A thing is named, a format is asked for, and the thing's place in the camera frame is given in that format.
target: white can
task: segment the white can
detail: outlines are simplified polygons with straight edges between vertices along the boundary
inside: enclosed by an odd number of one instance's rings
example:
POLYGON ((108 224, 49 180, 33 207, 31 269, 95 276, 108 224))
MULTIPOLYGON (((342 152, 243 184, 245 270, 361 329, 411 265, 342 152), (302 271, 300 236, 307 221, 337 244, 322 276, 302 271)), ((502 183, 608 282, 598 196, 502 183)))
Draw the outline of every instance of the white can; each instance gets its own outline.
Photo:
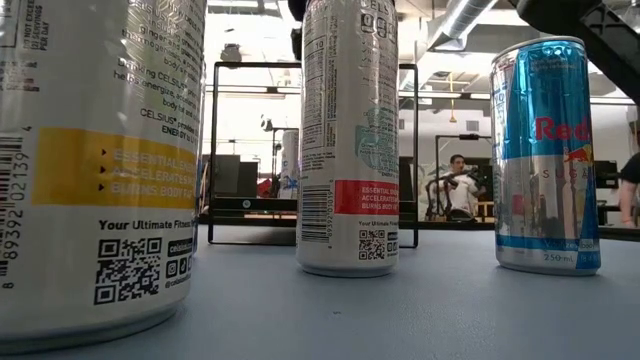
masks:
POLYGON ((189 291, 205 0, 0 2, 0 353, 189 291))
POLYGON ((280 169, 280 199, 297 199, 300 167, 298 166, 297 130, 287 130, 282 134, 282 163, 280 169))
POLYGON ((398 44, 390 0, 312 0, 303 24, 297 259, 328 276, 398 261, 398 44))

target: white t-shirt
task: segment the white t-shirt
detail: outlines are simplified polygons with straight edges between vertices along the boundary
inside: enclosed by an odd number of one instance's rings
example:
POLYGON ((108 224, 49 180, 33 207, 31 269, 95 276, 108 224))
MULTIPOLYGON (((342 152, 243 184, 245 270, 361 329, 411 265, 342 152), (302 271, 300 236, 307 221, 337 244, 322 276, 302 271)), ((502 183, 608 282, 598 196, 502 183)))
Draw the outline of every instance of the white t-shirt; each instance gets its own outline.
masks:
MULTIPOLYGON (((451 172, 448 172, 442 176, 448 176, 449 174, 451 174, 451 172)), ((453 178, 453 180, 458 182, 458 187, 453 189, 452 185, 449 184, 449 198, 451 199, 451 208, 465 210, 472 215, 476 215, 476 205, 478 204, 478 199, 473 196, 474 193, 478 192, 476 182, 467 175, 456 176, 453 178)), ((440 185, 440 188, 443 188, 444 180, 441 180, 438 185, 440 185)), ((440 194, 440 201, 446 206, 447 199, 444 196, 444 190, 442 190, 440 194)))

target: celsius can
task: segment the celsius can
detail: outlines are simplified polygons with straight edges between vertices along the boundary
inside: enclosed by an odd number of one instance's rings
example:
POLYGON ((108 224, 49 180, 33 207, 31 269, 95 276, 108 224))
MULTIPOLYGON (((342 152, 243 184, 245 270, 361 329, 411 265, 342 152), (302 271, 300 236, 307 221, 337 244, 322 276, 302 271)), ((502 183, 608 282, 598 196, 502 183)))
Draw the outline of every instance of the celsius can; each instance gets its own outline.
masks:
POLYGON ((298 131, 282 134, 282 163, 280 168, 280 199, 297 199, 300 167, 298 166, 298 131))
POLYGON ((581 40, 516 45, 493 61, 496 257, 507 268, 600 268, 587 58, 581 40))
POLYGON ((0 353, 105 341, 189 291, 205 0, 0 6, 0 353))
POLYGON ((310 1, 297 222, 307 272, 372 277, 398 261, 397 81, 392 1, 310 1))

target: man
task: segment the man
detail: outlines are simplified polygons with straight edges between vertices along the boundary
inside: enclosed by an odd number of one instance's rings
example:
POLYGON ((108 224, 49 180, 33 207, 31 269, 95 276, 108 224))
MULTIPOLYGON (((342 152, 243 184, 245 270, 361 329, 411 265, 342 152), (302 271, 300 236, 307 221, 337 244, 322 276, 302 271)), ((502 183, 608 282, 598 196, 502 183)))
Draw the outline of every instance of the man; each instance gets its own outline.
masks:
MULTIPOLYGON (((449 199, 451 200, 451 207, 454 209, 461 209, 469 212, 472 215, 476 213, 476 205, 478 203, 478 196, 484 194, 486 189, 484 186, 478 188, 475 180, 467 175, 461 175, 464 172, 465 167, 464 156, 455 154, 449 159, 449 167, 451 171, 444 174, 443 177, 452 177, 454 182, 458 185, 447 183, 449 188, 449 199)), ((444 181, 439 182, 440 191, 444 191, 444 181)))
POLYGON ((626 227, 633 228, 636 226, 634 217, 631 216, 631 208, 633 200, 640 184, 640 153, 637 153, 629 159, 629 162, 620 172, 620 213, 622 214, 622 224, 626 227))
MULTIPOLYGON (((453 155, 450 159, 449 159, 449 167, 451 169, 450 172, 446 173, 444 176, 455 176, 455 175, 459 175, 464 171, 464 167, 466 165, 464 156, 460 155, 460 154, 455 154, 453 155)), ((464 180, 472 180, 468 177, 464 177, 464 180)), ((486 189, 484 186, 481 186, 480 189, 475 187, 475 183, 470 183, 465 181, 465 183, 469 183, 469 189, 471 190, 471 195, 473 195, 474 197, 478 197, 482 194, 484 194, 486 192, 486 189)), ((457 186, 454 186, 452 184, 449 184, 449 188, 456 190, 457 186)))

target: yellow label stripe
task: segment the yellow label stripe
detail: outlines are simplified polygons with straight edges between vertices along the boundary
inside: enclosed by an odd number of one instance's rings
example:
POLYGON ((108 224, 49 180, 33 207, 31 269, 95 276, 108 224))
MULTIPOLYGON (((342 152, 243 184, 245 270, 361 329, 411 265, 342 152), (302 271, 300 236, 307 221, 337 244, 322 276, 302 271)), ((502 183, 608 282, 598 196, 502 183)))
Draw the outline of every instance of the yellow label stripe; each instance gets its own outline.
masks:
POLYGON ((42 128, 31 201, 191 209, 195 177, 196 156, 175 146, 80 129, 42 128))

